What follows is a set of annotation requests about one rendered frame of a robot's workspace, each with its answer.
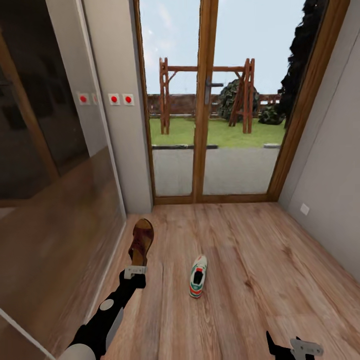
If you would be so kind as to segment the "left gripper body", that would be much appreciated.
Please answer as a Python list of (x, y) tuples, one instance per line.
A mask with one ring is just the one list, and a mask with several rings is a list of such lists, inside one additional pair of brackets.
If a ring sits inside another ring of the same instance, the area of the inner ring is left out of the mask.
[(125, 287), (132, 297), (136, 289), (144, 289), (146, 287), (145, 274), (135, 274), (131, 279), (124, 279), (124, 271), (119, 274), (119, 288)]

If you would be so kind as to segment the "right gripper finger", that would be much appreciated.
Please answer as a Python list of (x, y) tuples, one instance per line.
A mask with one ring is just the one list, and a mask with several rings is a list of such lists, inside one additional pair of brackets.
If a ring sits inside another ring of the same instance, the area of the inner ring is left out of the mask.
[(268, 343), (268, 347), (269, 347), (269, 352), (275, 356), (276, 355), (276, 345), (274, 344), (268, 331), (266, 332), (266, 338), (267, 338), (267, 343)]

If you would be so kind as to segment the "gym shoe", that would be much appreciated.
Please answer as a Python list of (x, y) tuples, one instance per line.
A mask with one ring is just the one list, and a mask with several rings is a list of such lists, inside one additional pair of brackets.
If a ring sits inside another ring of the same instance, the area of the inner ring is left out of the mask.
[(207, 257), (205, 255), (198, 256), (191, 269), (189, 294), (194, 299), (199, 299), (202, 295), (203, 286), (205, 283), (207, 269)]

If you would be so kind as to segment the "sandal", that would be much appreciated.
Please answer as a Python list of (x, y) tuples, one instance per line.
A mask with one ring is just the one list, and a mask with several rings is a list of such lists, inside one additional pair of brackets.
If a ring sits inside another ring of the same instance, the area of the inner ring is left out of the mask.
[(133, 241), (128, 249), (132, 266), (147, 266), (147, 253), (154, 240), (153, 225), (145, 218), (137, 221), (133, 228)]

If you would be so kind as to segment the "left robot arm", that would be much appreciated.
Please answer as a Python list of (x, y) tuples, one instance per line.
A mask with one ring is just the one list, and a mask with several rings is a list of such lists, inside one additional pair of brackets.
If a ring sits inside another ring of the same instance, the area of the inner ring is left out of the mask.
[(119, 274), (119, 287), (104, 300), (87, 325), (82, 325), (74, 340), (58, 360), (100, 360), (105, 355), (124, 315), (124, 308), (136, 289), (146, 287), (147, 266), (128, 265)]

